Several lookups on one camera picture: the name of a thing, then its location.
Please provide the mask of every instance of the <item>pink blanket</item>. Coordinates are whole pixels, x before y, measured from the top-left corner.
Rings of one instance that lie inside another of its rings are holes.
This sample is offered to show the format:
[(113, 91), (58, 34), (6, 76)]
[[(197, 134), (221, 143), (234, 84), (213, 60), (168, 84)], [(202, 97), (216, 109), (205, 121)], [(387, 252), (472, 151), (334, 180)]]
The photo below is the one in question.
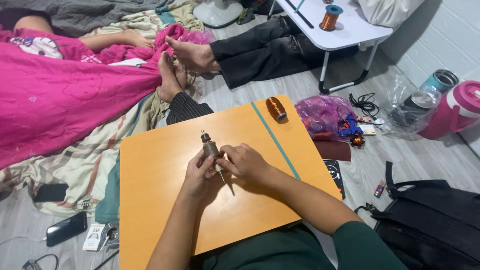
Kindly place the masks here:
[[(0, 169), (71, 145), (153, 92), (165, 36), (185, 33), (175, 24), (154, 49), (113, 45), (95, 55), (74, 38), (0, 29)], [(134, 58), (147, 63), (108, 65)]]

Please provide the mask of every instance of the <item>person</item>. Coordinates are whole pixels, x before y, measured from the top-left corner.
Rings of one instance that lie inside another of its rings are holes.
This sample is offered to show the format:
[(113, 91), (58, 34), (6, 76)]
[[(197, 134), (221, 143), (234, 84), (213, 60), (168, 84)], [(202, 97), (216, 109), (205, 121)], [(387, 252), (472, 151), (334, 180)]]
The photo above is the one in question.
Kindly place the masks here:
[[(43, 11), (24, 8), (8, 8), (0, 11), (0, 25), (3, 30), (13, 31), (19, 28), (38, 30), (63, 37), (72, 37), (65, 31), (52, 25), (52, 19)], [(114, 44), (124, 44), (134, 47), (153, 48), (153, 42), (141, 36), (132, 29), (126, 29), (113, 34), (79, 37), (90, 50), (98, 53)]]
[[(182, 90), (182, 70), (162, 53), (158, 68), (163, 77), (161, 98), (170, 102), (167, 123), (213, 113)], [(407, 270), (380, 237), (350, 208), (324, 191), (299, 181), (268, 164), (246, 144), (224, 145), (228, 158), (218, 159), (226, 171), (277, 191), (290, 207), (315, 229), (332, 236), (339, 270)], [(147, 265), (148, 270), (334, 270), (313, 233), (305, 226), (269, 231), (193, 257), (190, 262), (194, 221), (200, 200), (214, 175), (212, 156), (198, 154), (187, 165), (185, 179), (167, 224)]]
[[(166, 37), (174, 56), (198, 73), (221, 71), (230, 89), (250, 81), (275, 79), (304, 72), (323, 63), (316, 47), (288, 17), (274, 17), (250, 30), (208, 45)], [(358, 46), (330, 52), (330, 60), (352, 57)]]

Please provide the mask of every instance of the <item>orange tabletop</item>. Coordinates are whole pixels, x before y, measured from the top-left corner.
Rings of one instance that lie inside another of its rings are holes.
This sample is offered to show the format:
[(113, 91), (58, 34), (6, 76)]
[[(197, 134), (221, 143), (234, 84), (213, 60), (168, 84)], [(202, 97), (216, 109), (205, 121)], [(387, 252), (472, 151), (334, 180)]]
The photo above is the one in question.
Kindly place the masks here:
[[(255, 105), (301, 180), (341, 200), (293, 104), (285, 95), (277, 98), (288, 115), (281, 123), (270, 115), (265, 99)], [(120, 145), (122, 269), (145, 269), (180, 191), (187, 163), (202, 149), (201, 130), (219, 148), (246, 143), (268, 163), (293, 176), (251, 104), (127, 137)], [(192, 255), (300, 219), (275, 191), (229, 173), (224, 176), (227, 185), (215, 178), (200, 203)]]

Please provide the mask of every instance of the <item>white folding table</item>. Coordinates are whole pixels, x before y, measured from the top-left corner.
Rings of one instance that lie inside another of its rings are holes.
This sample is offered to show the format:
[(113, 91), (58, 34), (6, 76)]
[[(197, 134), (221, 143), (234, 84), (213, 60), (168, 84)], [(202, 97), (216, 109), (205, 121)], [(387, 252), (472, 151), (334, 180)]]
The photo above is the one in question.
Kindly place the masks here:
[[(354, 0), (333, 0), (332, 2), (333, 5), (341, 7), (343, 13), (338, 17), (335, 30), (328, 32), (322, 30), (319, 26), (326, 13), (325, 7), (328, 5), (322, 0), (305, 0), (297, 13), (294, 13), (294, 11), (300, 3), (300, 0), (276, 0), (276, 3), (282, 6), (283, 10), (298, 25), (310, 41), (312, 41), (315, 46), (326, 51), (322, 66), (322, 75), (318, 83), (320, 92), (324, 94), (329, 94), (342, 88), (361, 83), (367, 77), (380, 39), (391, 35), (393, 32), (389, 27), (368, 23), (360, 6), (355, 3)], [(275, 2), (270, 9), (268, 19), (272, 16), (274, 6)], [(360, 77), (352, 82), (325, 89), (325, 71), (327, 69), (330, 52), (356, 46), (360, 42), (365, 41), (374, 41), (374, 45), (365, 70)]]

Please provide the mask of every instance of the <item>table leg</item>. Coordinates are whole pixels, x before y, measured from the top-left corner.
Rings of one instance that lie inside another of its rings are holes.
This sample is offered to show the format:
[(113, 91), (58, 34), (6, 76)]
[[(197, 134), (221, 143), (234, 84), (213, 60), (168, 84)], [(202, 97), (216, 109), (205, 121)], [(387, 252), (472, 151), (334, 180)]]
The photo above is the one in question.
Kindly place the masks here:
[(267, 20), (272, 18), (273, 8), (275, 7), (276, 0), (273, 0), (272, 7), (270, 8), (270, 12), (268, 13)]
[(325, 53), (325, 58), (324, 58), (324, 65), (322, 67), (322, 75), (320, 76), (320, 81), (318, 82), (318, 89), (320, 90), (320, 92), (322, 94), (330, 94), (330, 93), (333, 93), (337, 90), (343, 89), (345, 87), (355, 86), (355, 85), (363, 82), (363, 80), (365, 80), (365, 78), (367, 77), (368, 71), (370, 70), (370, 65), (372, 64), (373, 56), (375, 55), (375, 52), (377, 51), (379, 43), (380, 43), (380, 40), (377, 39), (375, 41), (374, 45), (373, 45), (372, 52), (370, 53), (370, 57), (368, 58), (367, 66), (365, 67), (365, 70), (362, 72), (360, 77), (358, 77), (353, 82), (349, 82), (349, 83), (346, 83), (346, 84), (335, 86), (335, 87), (332, 87), (330, 89), (325, 89), (324, 88), (325, 71), (326, 71), (327, 62), (328, 62), (328, 55), (329, 55), (329, 53), (326, 52)]

